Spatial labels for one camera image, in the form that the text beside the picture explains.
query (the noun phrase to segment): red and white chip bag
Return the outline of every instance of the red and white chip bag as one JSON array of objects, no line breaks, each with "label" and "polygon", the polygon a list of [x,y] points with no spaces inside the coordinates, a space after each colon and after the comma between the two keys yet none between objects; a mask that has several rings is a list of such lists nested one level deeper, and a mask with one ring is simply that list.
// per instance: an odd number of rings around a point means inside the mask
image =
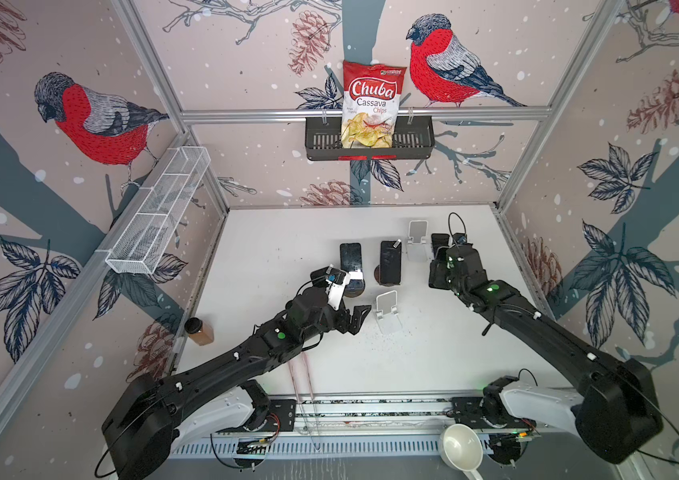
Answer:
[{"label": "red and white chip bag", "polygon": [[343,148],[390,148],[406,67],[344,62]]}]

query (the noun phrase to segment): white table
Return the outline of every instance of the white table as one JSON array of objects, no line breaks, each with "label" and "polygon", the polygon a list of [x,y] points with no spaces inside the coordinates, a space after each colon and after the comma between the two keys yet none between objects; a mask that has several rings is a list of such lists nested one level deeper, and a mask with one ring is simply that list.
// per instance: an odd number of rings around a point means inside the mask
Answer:
[{"label": "white table", "polygon": [[[373,272],[382,240],[405,242],[410,220],[427,220],[428,238],[431,233],[448,233],[451,211],[465,220],[469,241],[481,253],[489,277],[506,280],[530,299],[488,206],[233,210],[196,312],[211,323],[216,339],[202,347],[188,340],[178,371],[211,360],[245,340],[254,324],[283,309],[311,271],[328,264],[339,266],[340,244],[359,242],[366,288],[359,297],[345,298],[345,305],[351,311],[353,305],[375,306],[377,295],[397,290],[403,330],[383,335],[372,311],[358,335],[326,334],[318,348],[306,353],[316,395],[482,389],[521,368],[531,370],[541,386],[569,387],[557,370],[510,333],[494,326],[481,336],[486,320],[451,292],[428,288],[429,264],[407,261],[405,249],[401,285],[376,283]],[[456,219],[452,226],[455,231],[461,228]],[[271,395],[294,392],[287,366],[258,381]],[[299,388],[306,392],[302,384]]]}]

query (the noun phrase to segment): white mug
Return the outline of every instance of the white mug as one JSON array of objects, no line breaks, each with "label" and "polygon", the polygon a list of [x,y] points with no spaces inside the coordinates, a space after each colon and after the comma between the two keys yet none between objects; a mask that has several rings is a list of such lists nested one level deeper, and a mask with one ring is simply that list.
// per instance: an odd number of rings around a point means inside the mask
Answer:
[{"label": "white mug", "polygon": [[446,465],[461,470],[466,477],[483,480],[478,467],[483,460],[483,444],[472,428],[455,423],[441,433],[439,453]]}]

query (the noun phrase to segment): white metal basket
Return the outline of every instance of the white metal basket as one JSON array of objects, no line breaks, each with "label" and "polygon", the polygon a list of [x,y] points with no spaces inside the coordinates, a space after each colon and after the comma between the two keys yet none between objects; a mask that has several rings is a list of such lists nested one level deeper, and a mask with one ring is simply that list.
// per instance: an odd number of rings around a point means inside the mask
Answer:
[{"label": "white metal basket", "polygon": [[107,265],[118,274],[152,274],[209,167],[204,147],[180,147],[113,249]]}]

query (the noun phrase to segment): bottle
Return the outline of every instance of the bottle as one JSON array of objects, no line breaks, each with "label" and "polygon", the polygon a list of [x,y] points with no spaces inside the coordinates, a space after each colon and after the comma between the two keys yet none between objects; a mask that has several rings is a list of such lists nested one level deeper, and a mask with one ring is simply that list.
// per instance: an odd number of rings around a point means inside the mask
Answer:
[{"label": "bottle", "polygon": [[211,326],[194,316],[185,322],[185,331],[192,341],[200,346],[208,345],[214,341],[214,330]]}]

